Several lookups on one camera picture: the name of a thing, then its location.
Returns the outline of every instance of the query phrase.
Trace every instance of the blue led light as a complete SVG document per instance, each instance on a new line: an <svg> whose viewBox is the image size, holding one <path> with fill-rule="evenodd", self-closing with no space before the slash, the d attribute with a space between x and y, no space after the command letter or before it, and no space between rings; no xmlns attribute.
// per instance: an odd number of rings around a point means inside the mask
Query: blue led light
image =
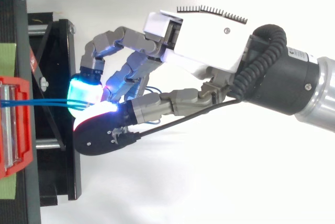
<svg viewBox="0 0 335 224"><path fill-rule="evenodd" d="M80 80L72 79L70 81L68 99L81 100L87 103L96 104L101 101L103 95L102 85L86 84ZM68 105L78 105L76 102L68 102ZM78 117L82 112L69 108L73 117Z"/></svg>
<svg viewBox="0 0 335 224"><path fill-rule="evenodd" d="M73 124L73 130L77 128L79 124L84 122L85 120L88 120L90 118L93 118L95 116L104 114L104 113L110 113L117 111L118 107L116 104L113 104L108 101L102 101L95 105L92 105L85 110L81 111L78 117L75 119Z"/></svg>

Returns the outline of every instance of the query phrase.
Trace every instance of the white background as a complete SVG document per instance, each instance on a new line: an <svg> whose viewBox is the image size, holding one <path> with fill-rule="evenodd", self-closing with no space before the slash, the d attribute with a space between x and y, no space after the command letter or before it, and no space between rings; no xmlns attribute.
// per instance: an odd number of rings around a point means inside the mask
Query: white background
<svg viewBox="0 0 335 224"><path fill-rule="evenodd" d="M245 16L251 29L280 25L289 46L332 58L334 2L28 0L28 11L54 11L76 25L78 66L95 35L121 25L141 31L151 11L198 4ZM104 81L129 53L107 59ZM201 83L164 65L149 84L169 92ZM173 119L164 117L163 123ZM81 160L82 196L59 197L58 206L42 208L43 224L335 223L334 134L251 104L222 108L120 151Z"/></svg>

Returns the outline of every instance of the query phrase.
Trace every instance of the red clamp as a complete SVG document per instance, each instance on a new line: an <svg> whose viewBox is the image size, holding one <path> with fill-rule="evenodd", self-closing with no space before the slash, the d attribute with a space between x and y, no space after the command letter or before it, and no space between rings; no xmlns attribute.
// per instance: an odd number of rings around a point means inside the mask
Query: red clamp
<svg viewBox="0 0 335 224"><path fill-rule="evenodd" d="M29 99L29 82L0 76L1 100ZM29 106L0 106L0 179L24 169L32 160Z"/></svg>

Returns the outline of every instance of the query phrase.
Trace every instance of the green tape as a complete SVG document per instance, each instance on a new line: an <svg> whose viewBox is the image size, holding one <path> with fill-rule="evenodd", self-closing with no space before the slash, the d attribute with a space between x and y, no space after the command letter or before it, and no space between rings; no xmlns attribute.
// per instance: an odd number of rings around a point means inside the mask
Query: green tape
<svg viewBox="0 0 335 224"><path fill-rule="evenodd" d="M0 76L14 76L15 52L16 43L0 43Z"/></svg>
<svg viewBox="0 0 335 224"><path fill-rule="evenodd" d="M0 76L14 76L15 56L16 43L0 43ZM15 199L15 192L16 174L0 179L0 199Z"/></svg>
<svg viewBox="0 0 335 224"><path fill-rule="evenodd" d="M16 173L0 180L0 199L15 199Z"/></svg>

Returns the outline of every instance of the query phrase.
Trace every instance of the comb-like black edge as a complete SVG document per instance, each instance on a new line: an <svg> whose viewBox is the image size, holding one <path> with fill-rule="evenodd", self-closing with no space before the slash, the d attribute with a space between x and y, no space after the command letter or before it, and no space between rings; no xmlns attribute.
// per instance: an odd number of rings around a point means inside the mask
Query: comb-like black edge
<svg viewBox="0 0 335 224"><path fill-rule="evenodd" d="M218 9L206 5L201 6L178 6L177 13L209 13L217 16L221 16L238 23L247 24L248 19L241 16L234 15L232 13L224 12L223 9Z"/></svg>

